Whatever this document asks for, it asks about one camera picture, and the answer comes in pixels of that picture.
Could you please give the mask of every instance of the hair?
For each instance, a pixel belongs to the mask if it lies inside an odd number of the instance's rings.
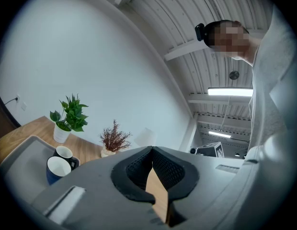
[[[215,22],[209,23],[204,28],[204,36],[203,36],[204,42],[208,47],[212,48],[212,46],[214,45],[214,37],[212,37],[212,34],[214,33],[214,29],[216,27],[220,27],[221,23],[223,22],[232,22],[233,24],[241,25],[239,22],[229,21],[229,20],[215,21]],[[250,34],[249,31],[245,29],[245,27],[243,27],[243,31],[244,33]]]

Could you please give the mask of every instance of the ceiling fixture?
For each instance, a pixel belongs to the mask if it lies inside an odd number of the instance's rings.
[[[247,149],[248,149],[248,148],[242,148],[242,149],[236,151],[235,156],[236,156],[236,157],[240,157],[240,154],[239,154],[238,152],[244,150],[244,152],[242,152],[242,154],[244,154],[244,155],[243,155],[243,159],[245,159],[246,154],[248,153],[248,152],[247,152]]]
[[[209,134],[215,135],[215,136],[221,136],[221,137],[225,137],[225,138],[231,138],[231,136],[229,136],[229,135],[223,135],[223,134],[212,132],[212,131],[209,131]]]
[[[239,74],[238,71],[232,71],[232,72],[229,74],[229,78],[232,79],[232,80],[236,80],[236,79],[238,79],[239,76],[240,76],[240,74]]]
[[[230,96],[253,96],[253,89],[251,88],[208,88],[209,95],[230,95]]]

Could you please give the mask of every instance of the blue mug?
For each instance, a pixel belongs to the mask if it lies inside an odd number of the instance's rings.
[[[50,157],[46,163],[46,178],[51,185],[71,172],[69,163],[61,157]]]

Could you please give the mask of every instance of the ceiling light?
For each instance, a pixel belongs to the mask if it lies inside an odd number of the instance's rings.
[[[221,136],[221,137],[231,138],[231,136],[229,136],[229,135],[223,135],[223,134],[212,132],[212,131],[209,131],[209,134],[210,135],[215,135],[215,136]]]
[[[251,88],[208,88],[208,94],[252,97],[253,89]]]

